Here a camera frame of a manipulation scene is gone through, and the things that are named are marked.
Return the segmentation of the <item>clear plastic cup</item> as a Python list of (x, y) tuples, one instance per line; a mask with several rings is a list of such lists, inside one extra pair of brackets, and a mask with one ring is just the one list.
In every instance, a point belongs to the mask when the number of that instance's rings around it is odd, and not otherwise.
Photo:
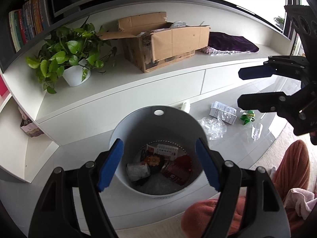
[(256, 141), (261, 137), (263, 125), (261, 123), (254, 123), (251, 130), (251, 138)]

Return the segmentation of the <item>green snack bag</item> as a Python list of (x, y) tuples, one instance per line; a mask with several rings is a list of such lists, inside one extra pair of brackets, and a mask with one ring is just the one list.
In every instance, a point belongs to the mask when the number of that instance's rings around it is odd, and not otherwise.
[(240, 119), (243, 121), (243, 125), (255, 121), (254, 110), (241, 110), (240, 112), (242, 113)]

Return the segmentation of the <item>white paper leaflet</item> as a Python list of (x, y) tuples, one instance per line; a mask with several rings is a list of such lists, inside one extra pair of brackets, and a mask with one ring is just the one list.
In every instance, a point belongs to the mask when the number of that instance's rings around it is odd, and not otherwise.
[(235, 108), (218, 101), (211, 104), (209, 115), (230, 125), (233, 125), (237, 118)]

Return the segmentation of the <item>clear plastic wrap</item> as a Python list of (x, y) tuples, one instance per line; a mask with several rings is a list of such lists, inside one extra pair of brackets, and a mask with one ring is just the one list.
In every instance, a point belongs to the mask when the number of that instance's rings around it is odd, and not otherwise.
[(203, 128), (208, 140), (221, 139), (227, 132), (227, 126), (219, 118), (203, 117), (198, 120), (199, 125)]

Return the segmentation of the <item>white round trash bin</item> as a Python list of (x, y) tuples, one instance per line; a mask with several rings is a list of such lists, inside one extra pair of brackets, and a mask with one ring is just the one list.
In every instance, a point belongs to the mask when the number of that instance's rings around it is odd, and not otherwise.
[(199, 122), (169, 106), (138, 109), (113, 130), (110, 145), (120, 139), (123, 156), (116, 178), (144, 196), (163, 198), (183, 192), (201, 176), (195, 143), (207, 140)]

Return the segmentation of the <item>beige carpet rug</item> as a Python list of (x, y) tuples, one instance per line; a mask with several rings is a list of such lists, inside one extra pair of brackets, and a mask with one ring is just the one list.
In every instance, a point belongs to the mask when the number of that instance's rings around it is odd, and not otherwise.
[[(310, 176), (308, 190), (314, 192), (316, 184), (316, 146), (310, 143), (308, 134), (296, 137), (293, 135), (292, 127), (287, 124), (281, 134), (273, 144), (268, 148), (264, 155), (258, 159), (250, 168), (262, 166), (266, 169), (277, 167), (282, 161), (282, 157), (291, 143), (296, 140), (303, 140), (308, 148), (310, 157)], [(141, 225), (133, 228), (118, 229), (116, 233), (119, 237), (186, 237), (181, 229), (181, 219), (184, 211), (165, 218), (161, 221), (153, 222), (147, 225)]]

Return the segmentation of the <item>orange trouser legs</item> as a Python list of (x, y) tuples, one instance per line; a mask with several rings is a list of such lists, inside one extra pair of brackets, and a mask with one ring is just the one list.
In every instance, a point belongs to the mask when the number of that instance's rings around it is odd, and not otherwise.
[[(307, 190), (309, 177), (310, 160), (307, 146), (302, 140), (294, 141), (286, 150), (272, 182), (284, 201), (292, 188)], [(217, 199), (202, 200), (194, 203), (184, 212), (181, 228), (187, 237), (202, 236), (217, 202)]]

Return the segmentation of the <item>purple velvet cloth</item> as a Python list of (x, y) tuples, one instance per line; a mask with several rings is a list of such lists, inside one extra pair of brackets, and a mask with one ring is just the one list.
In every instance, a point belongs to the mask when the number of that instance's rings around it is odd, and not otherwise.
[(208, 46), (218, 51), (256, 53), (260, 49), (243, 36), (232, 36), (223, 32), (210, 32)]

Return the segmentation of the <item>crumpled white tissue in bin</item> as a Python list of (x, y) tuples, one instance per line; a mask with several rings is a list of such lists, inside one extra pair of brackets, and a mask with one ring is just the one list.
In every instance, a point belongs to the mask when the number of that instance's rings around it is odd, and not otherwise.
[(150, 168), (147, 163), (130, 163), (126, 166), (126, 174), (131, 182), (150, 176)]

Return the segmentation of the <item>pink box on shelf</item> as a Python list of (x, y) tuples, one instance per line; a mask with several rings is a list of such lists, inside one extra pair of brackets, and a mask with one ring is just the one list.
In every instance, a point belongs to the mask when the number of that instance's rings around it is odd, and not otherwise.
[(44, 132), (27, 116), (27, 114), (18, 106), (21, 114), (20, 128), (30, 137), (35, 138), (43, 135)]

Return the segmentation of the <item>red can in bin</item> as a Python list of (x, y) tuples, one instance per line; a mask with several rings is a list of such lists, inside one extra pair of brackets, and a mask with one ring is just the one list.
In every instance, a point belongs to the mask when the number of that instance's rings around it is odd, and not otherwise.
[(161, 169), (161, 174), (172, 182), (185, 185), (193, 173), (192, 160), (189, 155), (179, 156), (173, 161), (168, 161)]

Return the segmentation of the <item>white blister pack in bin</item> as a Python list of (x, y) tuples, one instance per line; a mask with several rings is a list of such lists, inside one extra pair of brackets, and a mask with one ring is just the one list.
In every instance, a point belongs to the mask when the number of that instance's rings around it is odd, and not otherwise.
[(163, 156), (167, 161), (173, 161), (178, 156), (178, 147), (157, 143), (154, 145), (146, 145), (146, 150), (152, 155)]

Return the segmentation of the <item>brown cardboard box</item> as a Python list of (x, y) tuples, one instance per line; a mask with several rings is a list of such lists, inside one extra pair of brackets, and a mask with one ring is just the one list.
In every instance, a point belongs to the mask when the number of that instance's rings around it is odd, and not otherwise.
[(124, 57), (144, 73), (194, 56), (208, 45), (208, 25), (167, 21), (166, 12), (118, 20), (118, 31), (99, 32), (102, 40), (120, 39)]

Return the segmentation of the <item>green potted plant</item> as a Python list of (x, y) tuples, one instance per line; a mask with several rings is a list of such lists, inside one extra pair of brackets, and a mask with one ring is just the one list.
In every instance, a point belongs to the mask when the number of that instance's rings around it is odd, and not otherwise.
[(116, 54), (117, 48), (102, 40), (95, 26), (85, 21), (77, 28), (65, 25), (57, 28), (37, 55), (26, 57), (26, 63), (34, 70), (43, 90), (56, 94), (55, 85), (65, 70), (78, 66), (79, 80), (83, 82), (94, 69), (105, 73), (102, 68)]

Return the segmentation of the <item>row of books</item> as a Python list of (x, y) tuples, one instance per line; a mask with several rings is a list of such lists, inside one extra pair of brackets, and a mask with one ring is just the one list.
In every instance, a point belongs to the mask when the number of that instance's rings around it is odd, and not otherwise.
[(16, 52), (47, 28), (41, 0), (26, 0), (21, 9), (9, 12), (9, 27)]

